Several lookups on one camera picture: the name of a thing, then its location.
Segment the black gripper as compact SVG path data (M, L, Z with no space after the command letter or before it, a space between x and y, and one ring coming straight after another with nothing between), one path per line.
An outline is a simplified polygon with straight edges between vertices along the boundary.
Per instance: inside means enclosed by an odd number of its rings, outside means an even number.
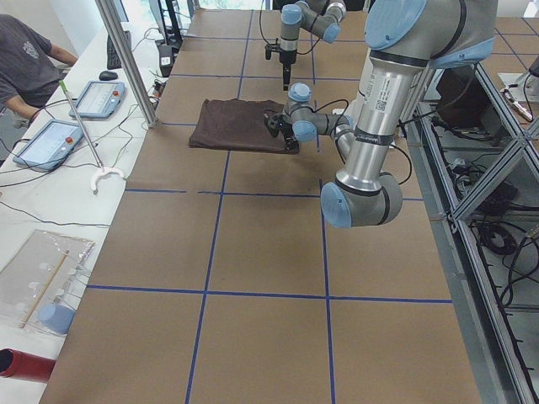
M299 142L294 136L292 126L285 120L283 114L277 114L273 109L264 111L264 126L273 138L281 136L286 152L300 151Z
M283 90L287 91L291 80L291 65L296 62L297 40L279 40L264 46L264 57L268 61L272 55L279 55L279 62L282 64Z

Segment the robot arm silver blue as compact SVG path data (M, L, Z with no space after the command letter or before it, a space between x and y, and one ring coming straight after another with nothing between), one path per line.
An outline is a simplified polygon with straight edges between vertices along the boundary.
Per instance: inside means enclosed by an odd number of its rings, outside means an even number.
M340 228L379 226L402 207L398 181L383 171L414 78L428 68L475 64L494 48L495 1L377 1L367 15L365 40L372 69L357 117L320 114L311 89L286 82L288 98L280 114L266 117L272 136L287 141L332 138L344 167L320 194L325 219Z
M340 24L347 14L344 1L295 1L285 4L280 13L280 36L270 43L261 34L266 45L264 57L270 60L279 56L282 65L283 90L291 82L291 67L296 63L297 42L300 30L318 37L329 44L336 41L341 31Z

